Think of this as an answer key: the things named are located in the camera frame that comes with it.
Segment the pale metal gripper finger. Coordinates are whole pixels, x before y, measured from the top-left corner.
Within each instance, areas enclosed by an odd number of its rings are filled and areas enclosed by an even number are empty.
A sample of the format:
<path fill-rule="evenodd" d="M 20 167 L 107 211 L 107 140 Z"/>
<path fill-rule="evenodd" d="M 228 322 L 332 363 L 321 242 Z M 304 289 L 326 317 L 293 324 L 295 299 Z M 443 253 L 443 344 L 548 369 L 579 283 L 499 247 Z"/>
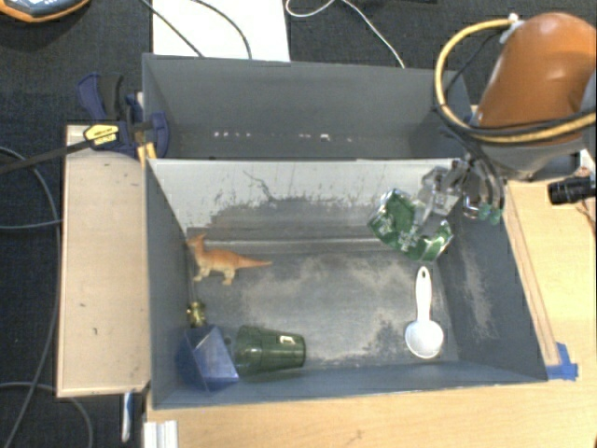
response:
<path fill-rule="evenodd" d="M 449 198 L 445 194 L 423 194 L 420 215 L 421 234 L 429 245 L 447 246 L 451 242 L 451 225 L 448 221 Z"/>
<path fill-rule="evenodd" d="M 416 199 L 425 207 L 435 207 L 436 195 L 441 189 L 441 168 L 435 167 L 421 180 L 421 186 L 416 194 Z"/>

